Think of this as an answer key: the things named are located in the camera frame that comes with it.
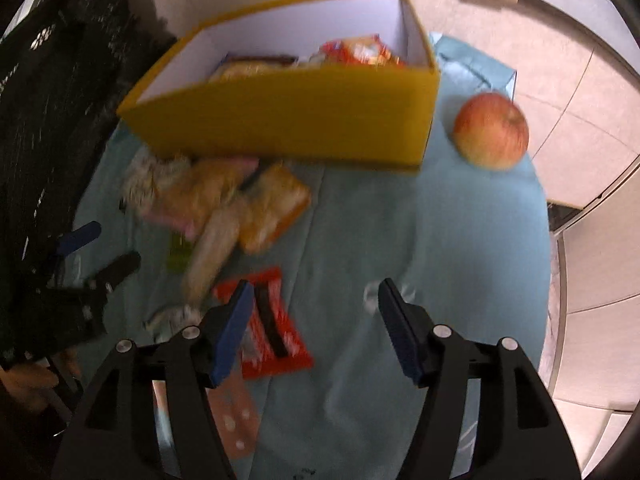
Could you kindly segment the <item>person's left hand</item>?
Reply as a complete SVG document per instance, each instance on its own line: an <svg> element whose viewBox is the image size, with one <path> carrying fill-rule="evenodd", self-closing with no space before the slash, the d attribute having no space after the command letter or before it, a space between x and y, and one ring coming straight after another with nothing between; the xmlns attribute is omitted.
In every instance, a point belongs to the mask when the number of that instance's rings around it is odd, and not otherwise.
<svg viewBox="0 0 640 480"><path fill-rule="evenodd" d="M60 380L40 363L21 364L1 371L1 383L9 396L27 411L41 412L49 404L49 393Z"/></svg>

